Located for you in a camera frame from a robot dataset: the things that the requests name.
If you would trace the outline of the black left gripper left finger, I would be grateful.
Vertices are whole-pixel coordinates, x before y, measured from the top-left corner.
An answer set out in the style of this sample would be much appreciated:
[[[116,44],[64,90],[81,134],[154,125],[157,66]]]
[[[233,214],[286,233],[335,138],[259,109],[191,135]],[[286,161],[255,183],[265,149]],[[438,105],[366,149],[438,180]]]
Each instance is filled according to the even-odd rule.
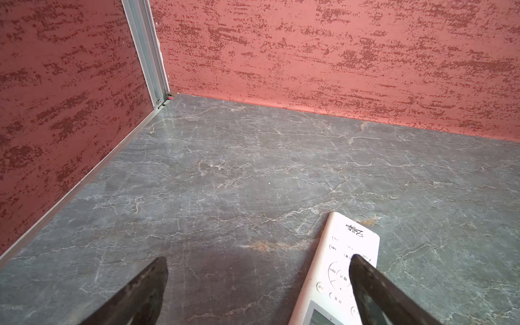
[[[157,257],[82,324],[156,324],[161,314],[169,272]]]

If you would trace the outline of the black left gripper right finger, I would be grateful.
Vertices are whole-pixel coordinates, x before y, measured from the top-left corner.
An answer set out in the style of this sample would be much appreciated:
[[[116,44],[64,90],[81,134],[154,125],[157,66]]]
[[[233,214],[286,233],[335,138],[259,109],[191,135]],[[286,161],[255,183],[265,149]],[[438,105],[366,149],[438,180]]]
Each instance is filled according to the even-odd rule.
[[[441,325],[359,254],[351,258],[349,279],[363,324]]]

